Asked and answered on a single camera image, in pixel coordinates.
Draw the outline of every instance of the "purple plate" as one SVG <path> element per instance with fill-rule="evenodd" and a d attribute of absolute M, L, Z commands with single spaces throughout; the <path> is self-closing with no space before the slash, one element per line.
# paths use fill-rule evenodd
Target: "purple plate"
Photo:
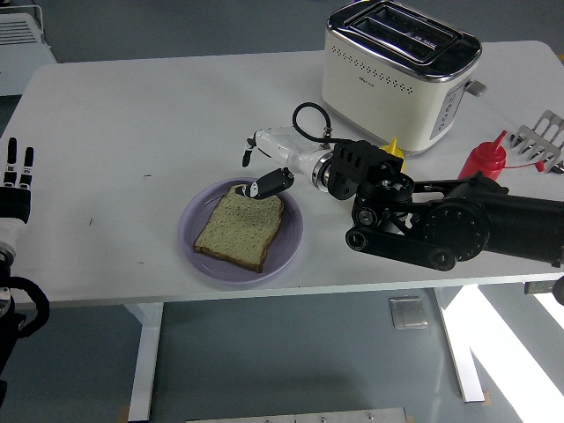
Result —
<path fill-rule="evenodd" d="M 182 252 L 192 265 L 203 274 L 227 284 L 249 284 L 268 278 L 292 260 L 301 241 L 303 219 L 295 200 L 286 192 L 278 194 L 284 202 L 282 224 L 274 242 L 268 248 L 263 273 L 248 271 L 235 264 L 194 252 L 194 241 L 200 235 L 219 200 L 238 183 L 256 179 L 238 178 L 216 183 L 195 196 L 184 210 L 178 226 L 178 240 Z"/>

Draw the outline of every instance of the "toast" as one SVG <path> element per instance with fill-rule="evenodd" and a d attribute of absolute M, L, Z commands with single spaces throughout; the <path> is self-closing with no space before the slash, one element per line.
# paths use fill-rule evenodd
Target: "toast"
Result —
<path fill-rule="evenodd" d="M 235 193 L 236 187 L 219 200 L 194 242 L 194 251 L 262 273 L 268 247 L 282 223 L 284 203 L 278 196 L 243 197 Z"/>

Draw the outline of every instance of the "toaster lever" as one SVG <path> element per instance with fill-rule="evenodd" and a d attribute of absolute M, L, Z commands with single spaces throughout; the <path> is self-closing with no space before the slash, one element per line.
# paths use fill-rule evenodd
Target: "toaster lever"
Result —
<path fill-rule="evenodd" d="M 481 97 L 487 90 L 487 86 L 479 81 L 468 81 L 466 84 L 466 92 L 472 94 L 474 97 Z"/>

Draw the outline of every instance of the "table leg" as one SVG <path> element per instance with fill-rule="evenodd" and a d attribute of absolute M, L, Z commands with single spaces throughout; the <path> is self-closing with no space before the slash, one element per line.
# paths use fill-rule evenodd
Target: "table leg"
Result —
<path fill-rule="evenodd" d="M 458 321 L 461 317 L 452 307 L 449 307 L 461 289 L 460 286 L 435 288 L 434 294 L 441 311 L 442 324 L 449 341 L 450 353 L 463 399 L 466 403 L 471 403 L 484 401 L 485 398 L 470 346 L 463 334 L 463 326 Z"/>
<path fill-rule="evenodd" d="M 149 421 L 163 306 L 162 302 L 125 306 L 142 324 L 137 367 L 131 392 L 129 422 Z"/>

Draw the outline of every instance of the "white toaster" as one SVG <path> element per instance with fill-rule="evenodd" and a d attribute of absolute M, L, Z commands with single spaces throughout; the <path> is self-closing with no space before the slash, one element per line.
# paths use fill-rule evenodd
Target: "white toaster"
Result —
<path fill-rule="evenodd" d="M 447 133 L 482 52 L 475 37 L 375 0 L 335 11 L 326 30 L 322 96 L 331 108 L 408 153 Z"/>

